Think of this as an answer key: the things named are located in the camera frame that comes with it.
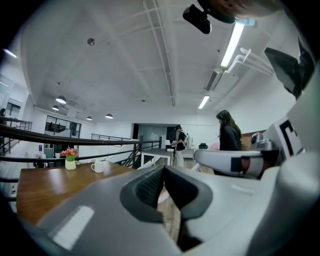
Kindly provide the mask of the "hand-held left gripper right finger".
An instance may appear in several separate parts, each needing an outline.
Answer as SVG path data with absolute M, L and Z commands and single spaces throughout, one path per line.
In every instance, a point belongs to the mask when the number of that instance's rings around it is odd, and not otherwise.
M 307 152 L 260 180 L 167 166 L 180 207 L 180 256 L 313 256 L 320 251 L 320 155 Z

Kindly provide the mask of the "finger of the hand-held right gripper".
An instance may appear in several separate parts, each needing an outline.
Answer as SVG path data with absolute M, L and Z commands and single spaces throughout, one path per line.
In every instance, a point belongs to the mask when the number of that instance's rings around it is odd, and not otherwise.
M 264 159 L 259 151 L 225 151 L 198 149 L 194 160 L 215 172 L 229 177 L 259 177 Z

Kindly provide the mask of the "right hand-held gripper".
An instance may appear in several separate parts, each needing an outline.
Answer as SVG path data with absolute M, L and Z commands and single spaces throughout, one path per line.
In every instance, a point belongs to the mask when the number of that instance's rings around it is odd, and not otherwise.
M 285 117 L 251 137 L 250 149 L 280 164 L 306 151 L 320 150 L 320 63 L 298 45 L 299 59 L 272 48 L 267 56 L 277 79 L 296 102 Z

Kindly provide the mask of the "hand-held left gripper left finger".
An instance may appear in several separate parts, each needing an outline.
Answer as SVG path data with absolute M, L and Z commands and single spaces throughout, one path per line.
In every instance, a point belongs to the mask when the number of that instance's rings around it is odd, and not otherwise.
M 179 256 L 158 198 L 164 168 L 92 174 L 76 182 L 47 170 L 18 185 L 18 215 L 47 256 Z

